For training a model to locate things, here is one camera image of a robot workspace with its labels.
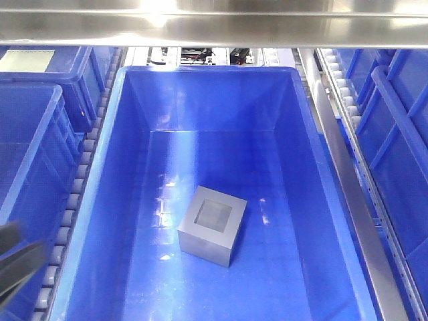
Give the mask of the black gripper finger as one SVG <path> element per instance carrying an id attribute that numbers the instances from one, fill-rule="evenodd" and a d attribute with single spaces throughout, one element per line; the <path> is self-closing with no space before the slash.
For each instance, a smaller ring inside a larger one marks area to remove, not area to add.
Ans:
<path id="1" fill-rule="evenodd" d="M 47 255 L 41 242 L 22 247 L 1 260 L 1 299 L 11 299 L 45 264 Z"/>
<path id="2" fill-rule="evenodd" d="M 1 225 L 0 252 L 1 255 L 13 249 L 21 241 L 21 227 L 16 221 Z"/>

